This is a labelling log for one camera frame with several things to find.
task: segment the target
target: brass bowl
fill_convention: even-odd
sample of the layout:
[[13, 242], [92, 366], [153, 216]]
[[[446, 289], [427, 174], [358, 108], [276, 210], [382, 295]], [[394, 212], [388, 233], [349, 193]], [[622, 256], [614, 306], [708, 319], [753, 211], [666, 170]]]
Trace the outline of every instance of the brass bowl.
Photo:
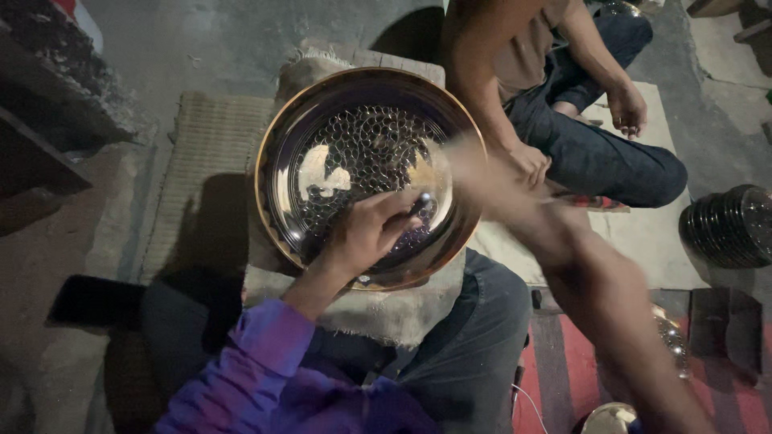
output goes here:
[[[410, 185], [418, 160], [439, 170], [442, 147], [461, 133], [485, 155], [463, 105], [423, 77], [378, 67], [328, 76], [289, 100], [262, 139], [255, 176], [262, 223], [284, 256], [304, 268], [349, 202]], [[438, 179], [445, 193], [422, 210], [424, 226], [406, 233], [351, 288], [423, 284], [466, 245], [480, 210], [453, 194], [449, 175]]]

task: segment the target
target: stack of bowls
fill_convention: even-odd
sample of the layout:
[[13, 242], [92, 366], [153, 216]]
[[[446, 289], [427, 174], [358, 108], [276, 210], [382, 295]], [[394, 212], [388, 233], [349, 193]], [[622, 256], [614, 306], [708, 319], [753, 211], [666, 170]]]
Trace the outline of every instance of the stack of bowls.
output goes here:
[[692, 251], [722, 268], [761, 268], [772, 263], [772, 192], [740, 185], [692, 203], [679, 232]]

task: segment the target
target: concrete floor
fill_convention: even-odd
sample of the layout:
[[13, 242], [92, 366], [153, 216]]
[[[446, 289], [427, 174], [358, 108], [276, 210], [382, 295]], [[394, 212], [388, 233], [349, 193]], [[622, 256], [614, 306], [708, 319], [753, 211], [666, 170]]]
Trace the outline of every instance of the concrete floor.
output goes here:
[[[37, 432], [84, 431], [106, 338], [45, 327], [63, 279], [89, 273], [138, 277], [157, 191], [171, 152], [167, 133], [183, 90], [271, 97], [276, 72], [306, 37], [369, 46], [396, 19], [438, 0], [153, 0], [83, 3], [104, 35], [103, 57], [160, 120], [155, 149], [111, 148], [84, 164], [96, 188], [56, 215], [0, 239], [0, 361], [32, 396]], [[772, 147], [761, 133], [739, 129], [705, 91], [689, 22], [680, 2], [652, 18], [655, 38], [630, 66], [633, 80], [659, 87], [675, 149], [689, 169], [695, 197], [752, 182], [772, 187]], [[723, 91], [722, 101], [742, 102]], [[714, 283], [741, 285], [759, 298], [772, 270], [711, 271]]]

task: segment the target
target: woven mat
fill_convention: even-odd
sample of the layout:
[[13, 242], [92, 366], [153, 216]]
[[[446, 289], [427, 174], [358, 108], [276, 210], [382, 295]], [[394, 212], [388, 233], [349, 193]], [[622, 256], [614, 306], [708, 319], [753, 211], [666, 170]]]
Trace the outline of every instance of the woven mat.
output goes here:
[[[142, 283], [182, 267], [180, 263], [212, 266], [207, 261], [215, 261], [212, 268], [217, 269], [232, 262], [230, 249], [216, 248], [223, 246], [224, 240], [246, 234], [246, 222], [238, 214], [248, 198], [245, 170], [250, 150], [259, 144], [272, 116], [273, 99], [182, 94], [176, 141], [144, 257]], [[223, 195], [227, 193], [237, 202], [225, 203]], [[211, 199], [209, 203], [202, 200], [204, 197]], [[201, 217], [204, 214], [219, 214], [219, 218], [209, 219], [218, 223], [228, 214], [240, 220], [238, 224], [207, 226]]]

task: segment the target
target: jeans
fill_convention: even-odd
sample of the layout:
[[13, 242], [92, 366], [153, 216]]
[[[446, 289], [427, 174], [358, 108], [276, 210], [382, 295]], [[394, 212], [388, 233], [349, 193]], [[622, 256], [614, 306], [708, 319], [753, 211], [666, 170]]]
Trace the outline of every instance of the jeans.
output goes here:
[[[153, 283], [144, 295], [141, 330], [154, 375], [167, 396], [218, 352], [238, 310], [222, 282], [198, 270]], [[173, 285], [183, 284], [179, 290]], [[216, 297], [189, 286], [207, 286]], [[396, 381], [421, 403], [443, 432], [511, 432], [507, 399], [528, 332], [528, 287], [505, 266], [467, 249], [462, 290], [446, 318], [426, 335]], [[325, 357], [345, 372], [361, 371], [386, 350], [361, 336], [318, 329], [307, 358]]]
[[[594, 21], [622, 68], [652, 40], [652, 27], [641, 17], [605, 15]], [[551, 109], [566, 101], [581, 112], [604, 92], [567, 49], [550, 53], [544, 72], [545, 83], [513, 97], [505, 111], [520, 140], [552, 157], [549, 179], [574, 193], [642, 208], [667, 205], [683, 192], [686, 168], [670, 151], [617, 137]]]

